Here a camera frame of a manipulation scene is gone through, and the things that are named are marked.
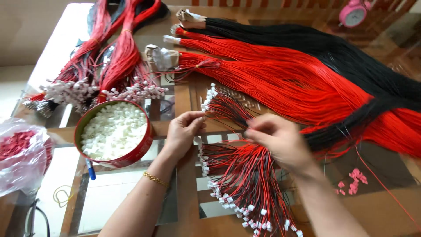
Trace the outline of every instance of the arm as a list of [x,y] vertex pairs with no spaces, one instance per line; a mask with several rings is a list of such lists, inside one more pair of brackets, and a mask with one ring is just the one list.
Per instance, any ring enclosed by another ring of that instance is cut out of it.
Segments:
[[368,237],[333,192],[295,123],[266,114],[249,121],[246,135],[268,148],[276,162],[293,175],[316,236]]
[[[193,143],[193,136],[204,132],[205,113],[186,112],[171,121],[164,148],[147,172],[169,183],[179,159]],[[111,215],[98,237],[149,237],[161,211],[167,188],[142,177],[120,206]]]

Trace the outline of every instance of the plastic bag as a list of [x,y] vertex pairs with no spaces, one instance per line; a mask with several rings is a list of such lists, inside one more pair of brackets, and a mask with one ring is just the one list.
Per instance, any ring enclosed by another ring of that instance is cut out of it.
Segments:
[[0,145],[16,132],[28,131],[34,132],[29,147],[0,160],[0,197],[17,190],[27,195],[35,193],[51,163],[53,142],[47,129],[22,119],[9,118],[0,124]]

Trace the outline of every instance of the red tin can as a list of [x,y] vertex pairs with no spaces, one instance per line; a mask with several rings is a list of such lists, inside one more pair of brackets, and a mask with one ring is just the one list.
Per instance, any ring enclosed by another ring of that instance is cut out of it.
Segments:
[[124,155],[122,157],[119,157],[119,158],[116,158],[116,159],[113,159],[113,160],[99,161],[99,160],[91,159],[90,157],[88,157],[87,155],[85,155],[83,153],[82,144],[80,142],[82,141],[82,133],[83,133],[83,130],[84,130],[85,126],[89,123],[89,121],[91,119],[93,119],[96,116],[96,114],[102,108],[104,108],[107,105],[114,105],[114,104],[121,103],[121,102],[131,103],[131,104],[136,105],[146,115],[145,111],[138,104],[136,104],[134,102],[127,101],[127,100],[109,100],[109,101],[106,101],[104,103],[101,103],[101,104],[93,107],[88,112],[86,112],[86,114],[84,114],[82,116],[82,118],[80,118],[79,122],[76,125],[76,129],[75,129],[75,146],[76,146],[77,150],[79,151],[79,153],[82,156],[90,159],[91,161],[96,162],[96,163],[98,163],[102,166],[105,166],[105,167],[122,168],[122,167],[126,167],[126,166],[129,166],[129,165],[135,163],[136,161],[140,160],[146,154],[146,152],[148,152],[149,148],[151,147],[152,141],[153,141],[151,124],[149,122],[148,117],[145,116],[146,122],[147,122],[146,134],[143,137],[142,141],[139,143],[139,145],[137,145],[137,147],[135,147],[131,152],[127,153],[126,155]]

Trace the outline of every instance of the right hand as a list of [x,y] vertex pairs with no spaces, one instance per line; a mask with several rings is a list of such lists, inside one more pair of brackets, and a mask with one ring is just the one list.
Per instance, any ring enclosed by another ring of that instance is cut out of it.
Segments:
[[249,120],[248,125],[247,138],[269,149],[275,161],[290,172],[299,174],[314,164],[297,124],[267,113]]

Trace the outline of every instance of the glass table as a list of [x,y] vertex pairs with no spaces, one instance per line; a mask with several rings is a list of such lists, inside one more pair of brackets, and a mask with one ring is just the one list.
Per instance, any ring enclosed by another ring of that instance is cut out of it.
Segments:
[[[233,1],[233,5],[237,6],[238,2],[240,1]],[[201,1],[193,0],[192,5],[196,6],[189,9],[203,16],[233,19],[242,24],[295,23],[311,26],[339,35],[393,70],[421,80],[421,14],[407,13],[411,3],[413,4],[411,1],[400,4],[400,1],[378,0],[366,20],[352,29],[338,26],[338,14],[346,1],[286,0],[281,9],[250,8],[249,1],[246,1],[245,7],[226,7],[230,1],[220,0],[219,3],[220,6],[201,7],[198,6],[203,4]],[[91,5],[72,3],[67,6],[29,78],[27,94],[38,92],[39,85],[46,83],[45,79],[52,79],[57,75],[68,61],[69,54],[79,38],[89,38],[86,34],[86,16]],[[134,39],[140,51],[150,43],[168,49],[192,51],[163,42],[162,36],[170,34],[170,27],[178,23],[174,15],[180,7],[169,8],[171,16],[167,19],[135,33]],[[109,216],[163,147],[169,121],[183,112],[199,110],[200,98],[205,97],[212,82],[216,81],[198,73],[191,74],[185,81],[177,84],[162,79],[161,86],[169,89],[165,98],[146,101],[144,104],[155,133],[150,150],[141,161],[129,167],[112,169],[95,165],[97,179],[94,181],[89,179],[85,160],[73,145],[73,132],[80,114],[70,105],[60,106],[50,118],[44,119],[18,103],[13,115],[47,127],[56,141],[56,146],[53,161],[36,195],[28,197],[18,191],[0,198],[0,237],[23,236],[27,211],[36,198],[40,199],[38,206],[46,213],[50,222],[51,236],[97,236]],[[252,98],[237,92],[232,93],[237,94],[245,104],[258,109],[260,113],[271,112]],[[205,143],[242,136],[241,130],[233,133],[214,121],[206,123],[207,132],[201,136]],[[231,210],[223,209],[217,200],[210,196],[211,191],[206,186],[207,178],[202,177],[196,149],[195,146],[191,148],[173,173],[171,188],[163,202],[163,210],[154,235],[252,235],[249,229],[241,226],[242,219],[237,219]],[[421,223],[421,188],[418,181],[421,180],[421,162],[369,143],[363,143],[361,149],[362,156],[376,168],[374,172],[384,185],[414,219]],[[349,184],[351,181],[348,173],[356,167],[367,176],[368,185],[360,186],[356,195],[341,196],[346,207],[371,236],[415,234],[417,229],[405,212],[356,157],[355,151],[351,151],[341,159],[328,161],[326,164],[324,161],[320,163],[333,185],[337,185],[341,180]],[[288,196],[292,212],[302,223],[298,227],[303,230],[305,236],[314,235],[293,179],[286,176],[280,182],[290,190]],[[60,200],[68,199],[65,193],[71,196],[64,207],[53,201],[53,194],[57,189],[62,190],[57,194]],[[46,236],[44,219],[38,214],[35,216],[35,233],[36,237]]]

